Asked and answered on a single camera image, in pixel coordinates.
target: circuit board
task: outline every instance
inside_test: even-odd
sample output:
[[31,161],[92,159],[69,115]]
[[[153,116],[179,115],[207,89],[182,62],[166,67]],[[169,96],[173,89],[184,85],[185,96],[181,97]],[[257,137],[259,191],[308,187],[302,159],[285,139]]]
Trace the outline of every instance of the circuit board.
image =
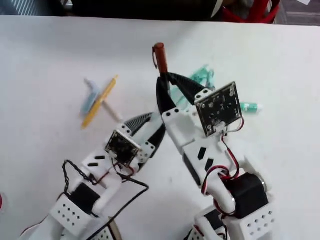
[[116,155],[115,160],[127,167],[140,151],[140,146],[122,132],[115,130],[105,147],[105,151],[108,154],[112,151]]
[[232,82],[200,99],[196,109],[207,137],[216,132],[215,126],[224,122],[230,125],[242,117],[236,83]]

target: green marker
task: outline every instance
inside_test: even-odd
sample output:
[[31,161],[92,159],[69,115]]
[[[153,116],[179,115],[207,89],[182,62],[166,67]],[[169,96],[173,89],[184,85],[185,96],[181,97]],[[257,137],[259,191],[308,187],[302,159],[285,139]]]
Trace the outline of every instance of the green marker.
[[240,107],[246,113],[257,113],[264,108],[261,104],[252,102],[240,102]]

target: wire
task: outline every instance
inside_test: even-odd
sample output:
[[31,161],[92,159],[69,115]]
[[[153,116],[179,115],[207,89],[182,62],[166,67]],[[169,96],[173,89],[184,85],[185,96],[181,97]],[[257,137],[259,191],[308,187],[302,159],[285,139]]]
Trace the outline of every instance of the wire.
[[97,181],[95,179],[95,177],[89,177],[87,176],[83,171],[81,171],[81,169],[75,165],[72,161],[70,160],[65,160],[63,165],[62,165],[62,169],[63,169],[63,174],[64,174],[64,180],[65,180],[65,186],[64,186],[64,194],[66,194],[67,196],[69,195],[68,194],[68,190],[69,190],[69,185],[70,185],[70,179],[68,177],[68,173],[67,173],[67,170],[66,170],[66,166],[67,164],[70,164],[83,178],[84,180],[87,180],[88,182],[92,183],[93,186],[96,186],[98,184],[101,183],[101,181],[109,174],[110,170],[112,168],[114,168],[114,166],[112,165],[112,167],[110,167],[107,172]]
[[226,240],[226,234],[225,233],[218,233],[217,234],[219,237],[222,237],[223,238],[223,240]]
[[239,173],[240,173],[240,165],[239,165],[239,162],[238,162],[238,160],[236,159],[234,153],[231,151],[231,149],[230,149],[230,148],[228,147],[228,145],[226,144],[225,139],[224,139],[224,134],[222,134],[222,136],[221,136],[221,141],[222,141],[222,142],[224,143],[224,145],[226,146],[226,149],[227,149],[229,155],[231,156],[231,158],[232,158],[232,160],[233,160],[233,162],[234,162],[234,164],[235,164],[235,167],[236,167],[236,172],[235,172],[235,174],[234,174],[232,177],[230,177],[228,180],[236,179],[236,178],[239,176]]
[[[62,193],[58,196],[58,198],[56,199],[56,202],[61,198],[61,196],[62,196],[63,194],[64,194],[64,192],[62,192]],[[25,234],[28,230],[30,230],[30,229],[32,229],[32,228],[34,228],[34,227],[42,224],[47,217],[48,217],[48,215],[45,216],[45,218],[44,218],[42,221],[40,221],[39,223],[36,223],[36,224],[34,224],[34,225],[32,225],[32,226],[27,227],[25,230],[23,230],[23,232],[21,233],[20,237],[21,237],[23,234]]]
[[225,230],[225,240],[228,240],[228,229],[227,226],[223,224],[224,230]]
[[23,232],[21,233],[20,237],[21,237],[23,234],[25,234],[28,230],[30,230],[30,229],[32,229],[32,228],[35,228],[36,226],[39,226],[40,224],[42,224],[46,218],[47,218],[47,216],[46,216],[42,221],[40,221],[39,223],[36,223],[36,224],[34,224],[34,225],[32,225],[32,226],[27,227],[25,230],[23,230]]
[[209,168],[209,170],[206,172],[206,176],[204,178],[204,181],[203,181],[203,184],[202,184],[202,188],[201,188],[201,193],[203,195],[205,195],[207,193],[207,180],[208,180],[208,177],[209,175],[214,171],[214,170],[217,170],[217,169],[222,169],[225,171],[225,176],[220,176],[221,179],[224,179],[224,178],[227,178],[228,176],[230,176],[230,172],[229,172],[229,169],[226,167],[226,166],[223,166],[223,165],[215,165],[215,166],[212,166],[211,168]]
[[244,125],[245,125],[245,119],[242,116],[240,125],[235,130],[228,130],[227,129],[226,134],[239,132],[244,127]]
[[94,234],[92,234],[89,238],[87,238],[87,240],[92,240],[96,235],[98,235],[103,229],[105,229],[106,227],[108,227],[115,219],[117,216],[119,216],[119,214],[126,209],[126,207],[128,207],[134,200],[136,200],[138,197],[140,197],[143,193],[145,193],[146,191],[149,190],[149,186],[147,184],[145,184],[144,182],[135,180],[129,176],[123,175],[121,173],[117,173],[121,178],[132,182],[134,184],[140,185],[142,187],[145,187],[144,190],[140,191],[137,195],[135,195],[130,201],[128,201],[122,208],[120,208],[120,210],[112,217],[110,218],[110,220],[104,224],[102,227],[100,227]]

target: hole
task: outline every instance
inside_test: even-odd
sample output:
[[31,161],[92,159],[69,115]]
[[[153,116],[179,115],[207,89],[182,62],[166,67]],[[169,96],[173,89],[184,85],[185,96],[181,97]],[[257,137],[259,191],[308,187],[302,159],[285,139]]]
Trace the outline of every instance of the hole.
[[98,166],[99,166],[99,164],[96,162],[92,162],[92,163],[88,164],[88,167],[98,167]]
[[199,151],[199,154],[198,154],[198,159],[199,159],[199,161],[202,160],[202,159],[204,159],[204,156],[205,156],[205,154],[206,154],[206,151],[207,151],[207,149],[206,149],[205,147],[201,147],[201,148],[200,148],[200,151]]
[[208,158],[208,160],[206,161],[206,164],[205,164],[205,168],[204,168],[205,171],[207,172],[213,164],[214,164],[214,159]]
[[105,156],[96,156],[94,159],[96,159],[96,160],[102,160],[102,159],[106,159],[106,157],[105,157]]

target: yellow pencil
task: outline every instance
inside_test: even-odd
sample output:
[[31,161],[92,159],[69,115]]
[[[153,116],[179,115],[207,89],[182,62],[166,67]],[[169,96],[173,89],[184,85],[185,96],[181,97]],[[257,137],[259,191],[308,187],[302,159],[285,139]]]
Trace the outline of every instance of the yellow pencil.
[[111,90],[114,88],[116,85],[116,79],[118,78],[118,75],[116,75],[114,78],[112,78],[111,82],[106,86],[102,94],[99,96],[99,98],[95,101],[94,105],[92,106],[90,112],[87,114],[85,119],[83,120],[82,123],[82,128],[85,129],[91,121],[94,119],[95,115],[98,112],[98,109],[101,105],[101,103],[105,100],[105,98],[110,94]]

